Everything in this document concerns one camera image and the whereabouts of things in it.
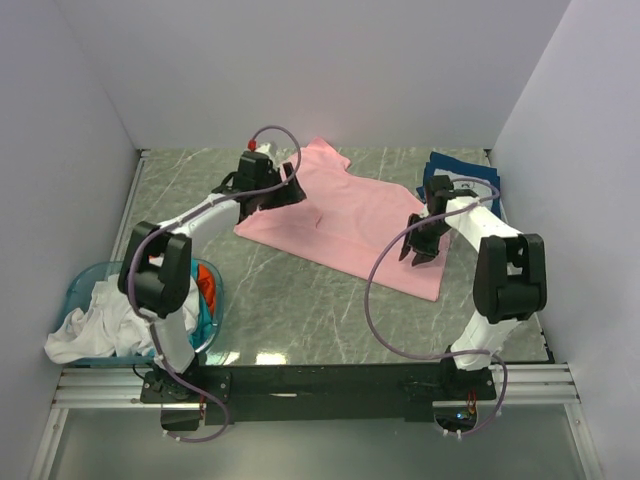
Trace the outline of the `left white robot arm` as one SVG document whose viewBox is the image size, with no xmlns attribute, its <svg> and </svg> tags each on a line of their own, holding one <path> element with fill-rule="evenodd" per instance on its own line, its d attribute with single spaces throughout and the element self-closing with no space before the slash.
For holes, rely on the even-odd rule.
<svg viewBox="0 0 640 480">
<path fill-rule="evenodd" d="M 194 245 L 260 210 L 304 200 L 296 178 L 301 159 L 276 167 L 269 155 L 246 150 L 237 169 L 196 206 L 159 224 L 141 221 L 133 227 L 118 288 L 147 323 L 154 360 L 168 372 L 164 389 L 176 401 L 193 399 L 200 388 L 198 374 L 189 370 L 196 350 L 178 317 L 191 286 Z"/>
</svg>

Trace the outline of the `pink t shirt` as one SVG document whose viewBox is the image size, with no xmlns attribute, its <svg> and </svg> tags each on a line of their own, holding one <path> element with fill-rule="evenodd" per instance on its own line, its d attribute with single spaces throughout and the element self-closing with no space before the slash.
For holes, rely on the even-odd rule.
<svg viewBox="0 0 640 480">
<path fill-rule="evenodd" d="M 306 199 L 251 214 L 242 238 L 366 279 L 383 248 L 423 204 L 405 187 L 355 176 L 351 161 L 316 137 L 302 148 L 297 179 Z"/>
</svg>

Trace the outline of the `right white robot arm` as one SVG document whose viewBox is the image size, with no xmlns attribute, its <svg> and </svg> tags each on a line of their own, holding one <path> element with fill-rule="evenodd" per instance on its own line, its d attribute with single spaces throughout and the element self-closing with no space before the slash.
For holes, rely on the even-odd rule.
<svg viewBox="0 0 640 480">
<path fill-rule="evenodd" d="M 479 382 L 512 331 L 542 310 L 547 301 L 545 247 L 538 234 L 524 234 L 482 205 L 466 178 L 431 177 L 424 186 L 426 207 L 409 216 L 411 229 L 399 258 L 411 265 L 429 263 L 439 255 L 441 238 L 458 232 L 477 252 L 472 296 L 475 311 L 461 336 L 440 361 L 439 387 L 460 399 Z"/>
</svg>

